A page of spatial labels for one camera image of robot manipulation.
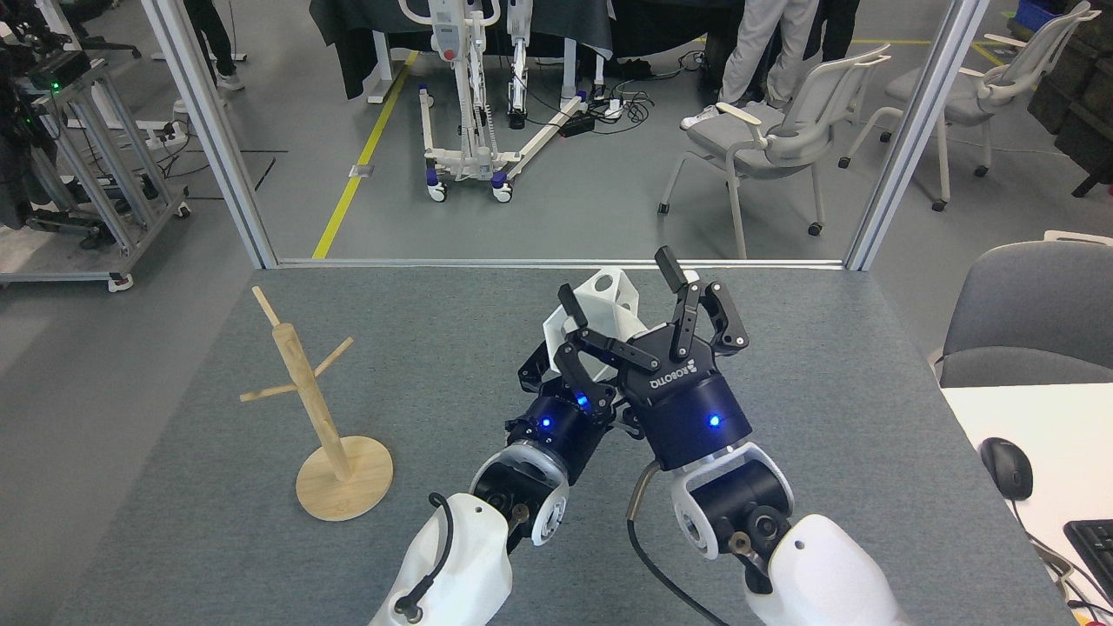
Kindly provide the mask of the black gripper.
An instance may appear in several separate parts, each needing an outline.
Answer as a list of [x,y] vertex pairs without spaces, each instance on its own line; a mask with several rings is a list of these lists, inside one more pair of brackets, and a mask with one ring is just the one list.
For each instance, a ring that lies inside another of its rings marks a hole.
[[[593,381],[581,352],[615,369],[623,362],[636,365],[621,371],[621,390],[631,408],[615,413],[615,428],[632,439],[646,438],[657,463],[669,471],[751,436],[754,429],[713,354],[735,354],[749,338],[723,283],[686,277],[668,246],[656,251],[654,261],[676,297],[673,332],[671,326],[656,327],[632,338],[632,345],[605,336],[589,326],[573,288],[564,283],[559,300],[577,327],[565,334],[554,361],[581,410],[609,410],[615,397],[615,388]],[[710,343],[696,338],[698,309],[706,310],[713,325]]]
[[612,423],[595,420],[571,397],[561,397],[571,395],[571,389],[561,374],[543,380],[551,371],[548,345],[541,341],[518,368],[522,390],[539,397],[524,415],[506,421],[506,443],[533,443],[559,461],[574,485]]

